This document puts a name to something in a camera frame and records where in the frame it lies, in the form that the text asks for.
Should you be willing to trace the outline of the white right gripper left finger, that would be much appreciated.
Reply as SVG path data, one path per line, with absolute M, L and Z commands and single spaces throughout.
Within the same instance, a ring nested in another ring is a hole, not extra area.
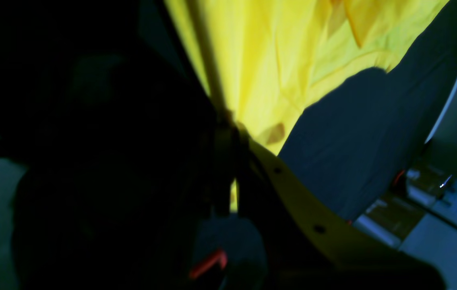
M 191 18 L 197 29 L 197 40 L 207 84 L 209 96 L 216 113 L 217 125 L 213 135 L 213 206 L 219 216 L 230 214 L 231 186 L 235 178 L 233 160 L 233 137 L 238 135 L 230 110 L 227 110 L 223 99 L 223 87 L 215 60 L 213 40 L 207 28 L 207 15 L 201 11 L 201 1 L 192 0 L 190 4 Z

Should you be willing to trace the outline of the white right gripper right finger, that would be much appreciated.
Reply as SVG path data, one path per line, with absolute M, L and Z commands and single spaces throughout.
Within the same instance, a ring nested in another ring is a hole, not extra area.
M 248 218 L 262 235 L 267 290 L 445 290 L 433 266 L 353 228 L 253 140 Z

